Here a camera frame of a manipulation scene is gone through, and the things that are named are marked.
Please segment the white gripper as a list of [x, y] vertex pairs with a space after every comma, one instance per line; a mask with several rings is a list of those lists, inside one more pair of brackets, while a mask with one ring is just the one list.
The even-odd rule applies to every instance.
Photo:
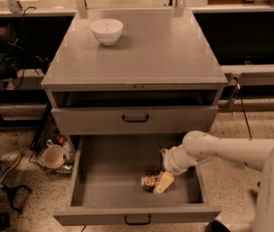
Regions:
[[190, 156], [182, 145], [170, 149], [162, 148], [159, 150], [159, 153], [163, 157], [163, 167], [166, 172], [159, 174], [153, 190], [154, 194], [164, 193], [173, 183], [173, 175], [181, 175], [190, 167], [197, 165], [197, 158]]

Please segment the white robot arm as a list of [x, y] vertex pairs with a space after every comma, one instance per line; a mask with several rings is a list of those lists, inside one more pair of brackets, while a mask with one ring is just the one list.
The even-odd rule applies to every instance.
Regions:
[[220, 138], [193, 130], [180, 145], [161, 151], [164, 171], [154, 192], [164, 192], [174, 178], [207, 158], [220, 158], [261, 173], [253, 232], [274, 232], [274, 139]]

